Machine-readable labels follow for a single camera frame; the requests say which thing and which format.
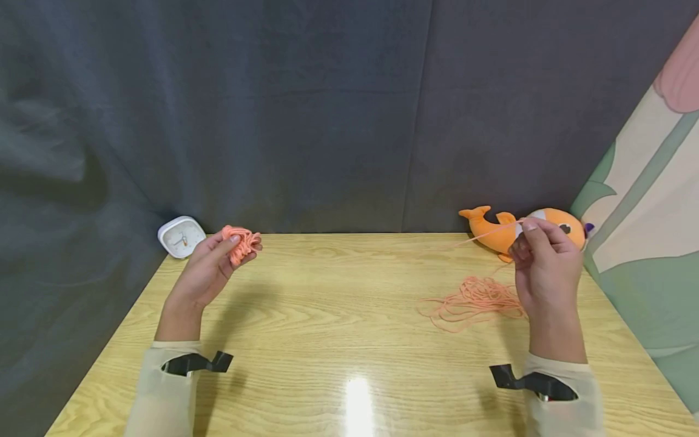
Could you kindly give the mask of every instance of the yarn strand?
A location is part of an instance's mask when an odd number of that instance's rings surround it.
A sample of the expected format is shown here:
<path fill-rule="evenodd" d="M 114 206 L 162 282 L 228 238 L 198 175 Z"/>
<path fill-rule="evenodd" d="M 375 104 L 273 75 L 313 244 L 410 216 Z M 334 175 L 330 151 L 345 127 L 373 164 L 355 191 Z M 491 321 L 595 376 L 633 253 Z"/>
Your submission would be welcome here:
<path fill-rule="evenodd" d="M 240 237 L 240 242 L 238 245 L 228 253 L 231 258 L 231 264 L 233 264 L 235 267 L 240 266 L 240 263 L 243 262 L 243 258 L 249 254 L 258 252 L 257 245 L 262 242 L 259 232 L 255 232 L 253 234 L 252 231 L 246 228 L 232 227 L 228 224 L 221 229 L 221 234 L 223 235 L 224 239 L 230 238 L 234 235 Z"/>
<path fill-rule="evenodd" d="M 522 222 L 523 220 L 517 220 L 513 223 L 504 224 L 493 231 L 462 241 L 454 247 L 469 241 L 475 241 L 478 238 Z M 496 271 L 499 271 L 504 266 L 507 266 L 507 264 L 498 267 Z M 461 283 L 458 293 L 450 294 L 443 299 L 420 299 L 420 302 L 423 303 L 432 302 L 439 305 L 429 313 L 423 312 L 420 308 L 418 308 L 417 312 L 424 317 L 429 317 L 435 327 L 453 334 L 463 331 L 474 323 L 492 320 L 494 315 L 497 314 L 512 319 L 526 318 L 526 313 L 519 302 L 517 293 L 512 291 L 512 287 L 512 285 L 502 285 L 493 278 L 481 279 L 476 276 L 468 276 Z M 457 328 L 449 328 L 449 325 L 459 322 L 461 325 Z"/>

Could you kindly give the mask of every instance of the stuffed animal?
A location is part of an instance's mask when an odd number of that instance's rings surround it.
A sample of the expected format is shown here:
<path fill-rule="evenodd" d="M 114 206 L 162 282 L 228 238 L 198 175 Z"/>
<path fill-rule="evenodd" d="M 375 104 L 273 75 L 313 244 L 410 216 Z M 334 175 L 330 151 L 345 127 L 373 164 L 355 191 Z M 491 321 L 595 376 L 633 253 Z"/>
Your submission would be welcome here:
<path fill-rule="evenodd" d="M 459 215 L 468 219 L 471 232 L 473 232 L 474 237 L 479 237 L 478 241 L 498 252 L 498 256 L 504 262 L 511 262 L 512 258 L 507 254 L 507 251 L 514 243 L 517 236 L 522 233 L 522 226 L 520 223 L 516 223 L 512 226 L 517 219 L 510 213 L 495 214 L 500 224 L 490 223 L 485 220 L 484 217 L 485 213 L 488 211 L 490 211 L 490 206 L 479 206 L 476 209 L 461 210 L 459 211 Z M 582 223 L 580 223 L 577 218 L 565 211 L 553 208 L 538 209 L 527 217 L 538 217 L 557 224 L 580 249 L 585 245 L 587 232 L 593 227 L 591 224 L 583 227 Z"/>

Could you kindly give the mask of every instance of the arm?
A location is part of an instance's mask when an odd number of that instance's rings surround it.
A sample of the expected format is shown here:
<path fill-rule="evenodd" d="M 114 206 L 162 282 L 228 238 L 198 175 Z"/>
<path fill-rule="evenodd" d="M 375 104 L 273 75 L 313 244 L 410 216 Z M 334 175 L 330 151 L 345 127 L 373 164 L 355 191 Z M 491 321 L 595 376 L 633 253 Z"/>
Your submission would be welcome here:
<path fill-rule="evenodd" d="M 555 224 L 527 219 L 510 248 L 517 294 L 529 316 L 529 357 L 524 373 L 544 373 L 578 395 L 543 401 L 526 395 L 529 436 L 604 436 L 602 396 L 587 364 L 577 314 L 582 254 Z"/>
<path fill-rule="evenodd" d="M 165 300 L 155 341 L 146 351 L 131 407 L 126 437 L 191 436 L 199 372 L 178 376 L 161 370 L 171 359 L 201 354 L 199 335 L 206 306 L 223 290 L 235 268 L 227 256 L 240 238 L 219 232 L 201 243 Z M 241 265 L 253 260 L 253 252 Z"/>

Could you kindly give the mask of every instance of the left hand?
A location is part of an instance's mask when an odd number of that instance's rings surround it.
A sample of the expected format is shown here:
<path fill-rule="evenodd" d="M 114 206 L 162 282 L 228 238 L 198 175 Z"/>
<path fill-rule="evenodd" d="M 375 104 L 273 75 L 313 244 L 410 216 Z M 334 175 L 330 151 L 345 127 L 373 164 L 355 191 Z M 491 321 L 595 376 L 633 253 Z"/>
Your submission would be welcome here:
<path fill-rule="evenodd" d="M 228 253 L 239 242 L 239 236 L 224 240 L 219 231 L 196 245 L 168 300 L 192 304 L 203 310 L 216 299 L 233 272 L 257 256 L 253 252 L 243 258 L 240 266 L 234 267 Z M 262 244 L 255 248 L 261 250 Z"/>

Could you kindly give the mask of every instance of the table surface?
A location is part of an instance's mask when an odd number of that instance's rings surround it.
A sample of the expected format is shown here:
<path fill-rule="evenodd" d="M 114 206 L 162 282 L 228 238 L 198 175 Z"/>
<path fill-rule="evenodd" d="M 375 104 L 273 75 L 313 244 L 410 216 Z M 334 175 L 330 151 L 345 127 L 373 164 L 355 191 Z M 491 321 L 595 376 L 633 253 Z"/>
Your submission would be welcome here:
<path fill-rule="evenodd" d="M 235 356 L 202 372 L 197 436 L 523 436 L 521 392 L 488 370 L 526 356 L 526 320 L 459 334 L 416 311 L 467 275 L 509 285 L 512 266 L 465 234 L 265 235 L 264 251 L 207 308 L 202 341 Z M 143 352 L 185 262 L 167 257 L 50 436 L 116 436 Z M 695 436 L 699 428 L 587 273 L 579 311 L 610 436 Z"/>

